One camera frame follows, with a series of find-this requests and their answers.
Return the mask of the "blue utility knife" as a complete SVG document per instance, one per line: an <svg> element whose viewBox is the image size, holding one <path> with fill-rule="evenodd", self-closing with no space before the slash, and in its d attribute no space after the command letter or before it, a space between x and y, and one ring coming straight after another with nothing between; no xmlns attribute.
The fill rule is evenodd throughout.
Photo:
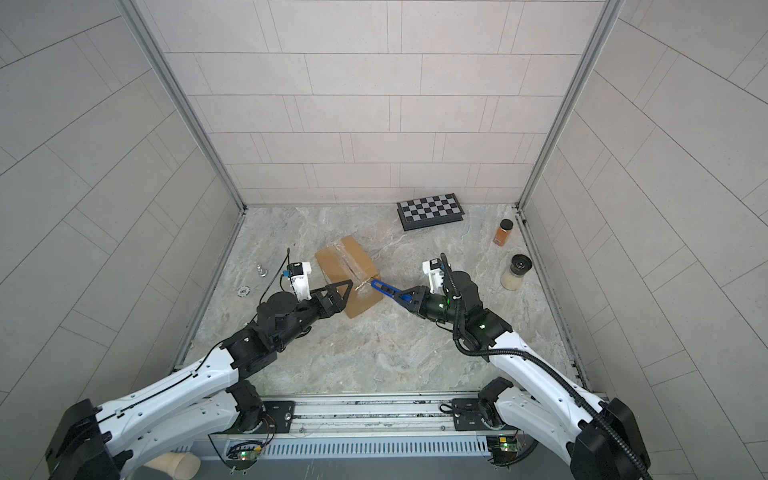
<svg viewBox="0 0 768 480"><path fill-rule="evenodd" d="M395 300L397 303L408 306L413 302L413 296L410 293L400 290L390 284L382 282L379 279L371 278L363 283L364 286L369 286L375 291L382 293L385 297Z"/></svg>

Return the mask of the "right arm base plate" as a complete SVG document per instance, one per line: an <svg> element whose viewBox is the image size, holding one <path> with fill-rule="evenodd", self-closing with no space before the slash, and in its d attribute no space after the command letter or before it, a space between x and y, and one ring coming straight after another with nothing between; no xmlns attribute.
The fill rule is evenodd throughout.
<svg viewBox="0 0 768 480"><path fill-rule="evenodd" d="M505 423L496 404L490 400L454 398L442 403L439 411L453 419L456 431L522 432L522 429Z"/></svg>

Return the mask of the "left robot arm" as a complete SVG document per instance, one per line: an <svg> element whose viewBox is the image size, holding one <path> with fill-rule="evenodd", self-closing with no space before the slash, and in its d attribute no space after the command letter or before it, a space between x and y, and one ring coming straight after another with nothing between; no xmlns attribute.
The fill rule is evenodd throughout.
<svg viewBox="0 0 768 480"><path fill-rule="evenodd" d="M201 436L257 429L266 410L249 377L314 322L343 312L352 291L352 281L343 280L305 299L277 292L253 320L186 368L100 405L89 399L73 404L44 453L50 478L123 479Z"/></svg>

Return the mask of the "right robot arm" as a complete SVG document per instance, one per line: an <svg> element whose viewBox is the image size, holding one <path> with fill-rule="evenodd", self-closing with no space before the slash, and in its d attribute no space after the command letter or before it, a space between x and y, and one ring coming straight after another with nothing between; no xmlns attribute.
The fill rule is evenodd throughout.
<svg viewBox="0 0 768 480"><path fill-rule="evenodd" d="M448 271L441 292L427 286L380 289L409 312L449 324L459 352L509 376L494 386L490 422L524 431L569 465L576 479L648 479L651 461L632 410L605 401L536 354L513 327L485 307L463 271Z"/></svg>

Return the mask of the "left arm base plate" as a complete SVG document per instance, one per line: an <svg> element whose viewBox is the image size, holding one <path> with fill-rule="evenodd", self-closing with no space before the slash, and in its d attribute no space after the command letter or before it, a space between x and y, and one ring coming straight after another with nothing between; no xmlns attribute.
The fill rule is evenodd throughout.
<svg viewBox="0 0 768 480"><path fill-rule="evenodd" d="M246 428L243 422L237 419L232 427L221 431L221 434L287 434L291 429L295 408L295 401L267 401L259 417L259 422L255 423L252 428Z"/></svg>

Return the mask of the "brown cardboard express box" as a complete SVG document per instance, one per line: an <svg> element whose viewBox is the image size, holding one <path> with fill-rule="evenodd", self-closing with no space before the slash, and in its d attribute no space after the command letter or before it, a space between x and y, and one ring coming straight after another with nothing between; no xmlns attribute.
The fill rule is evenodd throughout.
<svg viewBox="0 0 768 480"><path fill-rule="evenodd" d="M352 281L345 313L354 319L381 301L384 295L372 287L379 279L379 270L353 236L315 253L317 263L329 283Z"/></svg>

